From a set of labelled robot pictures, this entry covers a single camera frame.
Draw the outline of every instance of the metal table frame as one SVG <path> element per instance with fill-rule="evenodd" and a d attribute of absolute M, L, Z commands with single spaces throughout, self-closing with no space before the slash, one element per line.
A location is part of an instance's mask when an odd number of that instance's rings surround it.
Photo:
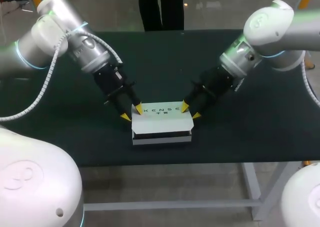
<path fill-rule="evenodd" d="M 251 207 L 254 221 L 262 221 L 279 200 L 285 184 L 301 166 L 301 161 L 279 162 L 268 185 L 260 191 L 253 163 L 242 163 L 249 199 L 202 200 L 202 201 L 150 201 L 120 203 L 86 203 L 85 211 L 185 209 L 185 208 L 229 208 Z"/>

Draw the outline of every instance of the robot logo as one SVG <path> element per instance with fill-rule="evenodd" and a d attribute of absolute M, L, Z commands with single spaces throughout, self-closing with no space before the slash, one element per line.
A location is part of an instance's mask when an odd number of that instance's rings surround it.
<path fill-rule="evenodd" d="M 42 183 L 43 170 L 33 161 L 22 160 L 7 165 L 0 171 L 0 195 L 33 192 Z"/>
<path fill-rule="evenodd" d="M 268 20 L 268 15 L 266 13 L 258 13 L 254 16 L 250 22 L 251 29 L 259 29 Z"/>

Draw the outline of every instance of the white box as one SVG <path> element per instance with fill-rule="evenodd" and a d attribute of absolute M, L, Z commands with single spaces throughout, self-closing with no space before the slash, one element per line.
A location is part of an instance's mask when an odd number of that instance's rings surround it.
<path fill-rule="evenodd" d="M 194 121 L 182 102 L 143 103 L 140 115 L 132 106 L 133 145 L 191 142 Z"/>

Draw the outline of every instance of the yellow fingertip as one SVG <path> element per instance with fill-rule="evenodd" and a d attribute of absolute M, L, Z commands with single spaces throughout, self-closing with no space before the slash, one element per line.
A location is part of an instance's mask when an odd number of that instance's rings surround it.
<path fill-rule="evenodd" d="M 188 107 L 189 107 L 189 105 L 185 101 L 183 101 L 182 102 L 181 112 L 182 113 L 185 112 L 188 109 Z"/>
<path fill-rule="evenodd" d="M 136 111 L 139 112 L 140 115 L 142 115 L 143 113 L 143 109 L 142 109 L 142 103 L 138 104 L 137 106 L 135 106 Z"/>
<path fill-rule="evenodd" d="M 131 119 L 128 117 L 128 115 L 126 113 L 121 114 L 120 117 L 131 122 Z"/>
<path fill-rule="evenodd" d="M 201 117 L 201 114 L 199 112 L 195 113 L 194 116 L 192 116 L 192 119 L 196 119 Z"/>

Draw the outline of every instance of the person's leg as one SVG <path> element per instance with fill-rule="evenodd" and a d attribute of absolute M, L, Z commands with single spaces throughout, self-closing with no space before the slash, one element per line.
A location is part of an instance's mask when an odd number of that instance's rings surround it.
<path fill-rule="evenodd" d="M 139 0 L 140 15 L 145 31 L 161 31 L 158 0 Z"/>
<path fill-rule="evenodd" d="M 161 0 L 162 26 L 166 31 L 185 28 L 184 0 Z"/>

